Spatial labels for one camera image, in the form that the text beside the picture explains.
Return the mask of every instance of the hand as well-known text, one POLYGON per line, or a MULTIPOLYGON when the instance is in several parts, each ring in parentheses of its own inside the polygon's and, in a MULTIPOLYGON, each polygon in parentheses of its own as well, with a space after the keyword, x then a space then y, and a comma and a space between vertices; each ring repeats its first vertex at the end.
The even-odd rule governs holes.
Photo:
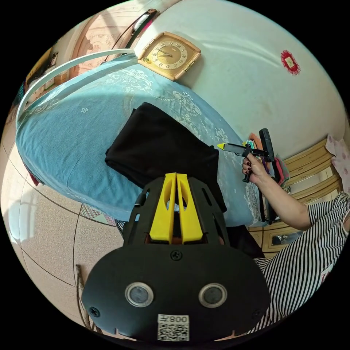
POLYGON ((250 182, 259 185, 264 181, 264 179, 268 178, 263 164, 256 159, 251 153, 248 154, 247 158, 244 158, 242 164, 242 173, 246 175, 249 171, 252 171, 250 175, 250 182))

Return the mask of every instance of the yellow plastic part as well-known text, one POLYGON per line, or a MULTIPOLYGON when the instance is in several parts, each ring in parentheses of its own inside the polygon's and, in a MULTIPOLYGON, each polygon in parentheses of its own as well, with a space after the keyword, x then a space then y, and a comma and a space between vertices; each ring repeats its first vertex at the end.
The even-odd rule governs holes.
POLYGON ((162 192, 149 235, 154 241, 168 241, 171 244, 174 227, 174 207, 176 194, 176 173, 166 174, 162 192))
POLYGON ((199 223, 187 175, 177 174, 176 179, 178 185, 182 244, 199 241, 203 237, 203 232, 199 223), (186 210, 184 209, 182 198, 186 202, 186 210))

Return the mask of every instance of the folded black fabric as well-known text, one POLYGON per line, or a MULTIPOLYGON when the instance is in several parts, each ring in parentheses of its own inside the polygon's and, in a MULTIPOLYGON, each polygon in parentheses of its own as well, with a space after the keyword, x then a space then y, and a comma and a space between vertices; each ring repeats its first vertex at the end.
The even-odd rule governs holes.
POLYGON ((226 229, 231 247, 240 250, 253 259, 265 257, 263 250, 244 225, 227 227, 226 229))
POLYGON ((226 211, 217 183, 219 151, 150 103, 133 110, 105 161, 141 188, 167 173, 195 177, 208 185, 222 212, 226 211))

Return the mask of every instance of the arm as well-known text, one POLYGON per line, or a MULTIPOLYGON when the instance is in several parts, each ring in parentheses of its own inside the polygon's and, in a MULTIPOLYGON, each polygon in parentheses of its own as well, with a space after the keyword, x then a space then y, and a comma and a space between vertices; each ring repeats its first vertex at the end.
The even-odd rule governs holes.
POLYGON ((306 231, 311 227, 307 206, 291 197, 271 177, 264 178, 257 186, 276 214, 287 225, 300 231, 306 231))
POLYGON ((287 225, 301 231, 308 230, 312 225, 307 206, 299 203, 285 192, 265 171, 264 166, 252 154, 243 161, 242 172, 252 170, 250 181, 258 186, 276 214, 287 225))

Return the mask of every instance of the bed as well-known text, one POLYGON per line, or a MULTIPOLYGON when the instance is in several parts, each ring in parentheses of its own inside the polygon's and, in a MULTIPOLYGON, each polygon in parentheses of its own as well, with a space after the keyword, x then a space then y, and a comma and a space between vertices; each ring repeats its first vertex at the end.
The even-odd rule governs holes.
MULTIPOLYGON (((127 221, 141 188, 108 167, 105 152, 132 109, 143 102, 162 109, 208 145, 242 143, 227 122, 191 89, 138 64, 132 50, 119 49, 70 61, 30 88, 16 116, 18 152, 29 171, 45 185, 127 221), (38 84, 77 62, 121 51, 126 54, 59 85, 24 110, 38 84)), ((260 224, 258 192, 254 184, 242 181, 241 164, 241 157, 220 151, 218 184, 227 206, 226 224, 256 226, 260 224)))

